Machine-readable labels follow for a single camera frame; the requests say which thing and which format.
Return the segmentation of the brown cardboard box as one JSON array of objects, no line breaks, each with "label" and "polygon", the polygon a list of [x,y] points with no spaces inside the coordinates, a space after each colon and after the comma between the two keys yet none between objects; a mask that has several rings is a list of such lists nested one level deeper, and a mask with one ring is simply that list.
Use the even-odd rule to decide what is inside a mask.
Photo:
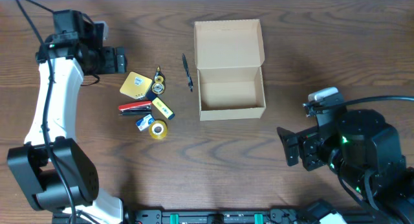
[{"label": "brown cardboard box", "polygon": [[201,121],[261,118],[266,109],[259,19],[194,23]]}]

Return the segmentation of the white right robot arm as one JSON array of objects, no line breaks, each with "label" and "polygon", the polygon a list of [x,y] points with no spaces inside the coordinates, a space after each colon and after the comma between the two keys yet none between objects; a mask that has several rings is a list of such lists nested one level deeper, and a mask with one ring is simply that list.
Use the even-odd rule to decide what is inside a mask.
[{"label": "white right robot arm", "polygon": [[386,95],[346,101],[334,87],[308,96],[306,115],[317,125],[294,133],[278,127],[288,166],[307,171],[328,166],[343,189],[373,218],[413,222],[413,168],[406,165],[398,131],[374,109],[347,106],[377,101],[413,101]]}]

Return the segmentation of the yellow sticky note pad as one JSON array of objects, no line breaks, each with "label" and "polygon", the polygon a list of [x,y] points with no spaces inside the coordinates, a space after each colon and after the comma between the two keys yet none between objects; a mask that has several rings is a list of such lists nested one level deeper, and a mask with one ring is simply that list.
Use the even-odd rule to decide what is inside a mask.
[{"label": "yellow sticky note pad", "polygon": [[152,79],[146,76],[130,72],[120,88],[120,93],[135,100],[143,99],[146,97],[152,82]]}]

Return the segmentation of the red black stapler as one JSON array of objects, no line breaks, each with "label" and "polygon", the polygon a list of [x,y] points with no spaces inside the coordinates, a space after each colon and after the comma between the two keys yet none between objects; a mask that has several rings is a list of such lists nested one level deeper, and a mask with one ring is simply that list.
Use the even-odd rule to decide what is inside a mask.
[{"label": "red black stapler", "polygon": [[118,106],[118,110],[122,116],[148,115],[151,114],[152,103],[151,101],[133,102]]}]

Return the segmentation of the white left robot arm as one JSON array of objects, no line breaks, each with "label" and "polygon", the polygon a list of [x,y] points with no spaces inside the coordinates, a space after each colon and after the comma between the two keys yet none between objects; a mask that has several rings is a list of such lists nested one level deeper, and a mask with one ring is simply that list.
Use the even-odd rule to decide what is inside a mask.
[{"label": "white left robot arm", "polygon": [[123,74],[124,50],[103,45],[108,27],[75,10],[52,14],[54,33],[36,53],[40,87],[35,115],[7,164],[29,205],[58,223],[124,223],[121,199],[100,188],[98,173],[76,142],[78,93],[86,76]]}]

